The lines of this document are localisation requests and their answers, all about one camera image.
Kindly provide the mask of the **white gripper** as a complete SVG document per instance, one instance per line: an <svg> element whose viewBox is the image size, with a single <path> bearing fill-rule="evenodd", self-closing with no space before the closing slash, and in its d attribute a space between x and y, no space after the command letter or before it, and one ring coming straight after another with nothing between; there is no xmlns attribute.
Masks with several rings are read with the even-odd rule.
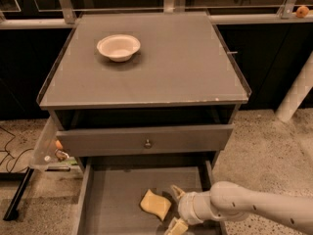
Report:
<svg viewBox="0 0 313 235"><path fill-rule="evenodd" d="M207 220L213 220L210 192L188 192L176 185L170 186L178 200L178 212L181 218L173 217L164 235L183 235L188 225L197 225Z"/></svg>

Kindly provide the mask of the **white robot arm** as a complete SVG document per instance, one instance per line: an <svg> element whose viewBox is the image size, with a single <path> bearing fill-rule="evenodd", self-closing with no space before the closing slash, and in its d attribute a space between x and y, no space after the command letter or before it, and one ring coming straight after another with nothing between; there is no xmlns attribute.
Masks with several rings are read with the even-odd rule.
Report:
<svg viewBox="0 0 313 235"><path fill-rule="evenodd" d="M174 187L179 218L172 230L208 220L241 220L249 214L272 220L304 235L313 235L313 140L303 147L303 117L296 117L313 82L307 60L276 113L245 111L227 152L217 160L210 189L185 192Z"/></svg>

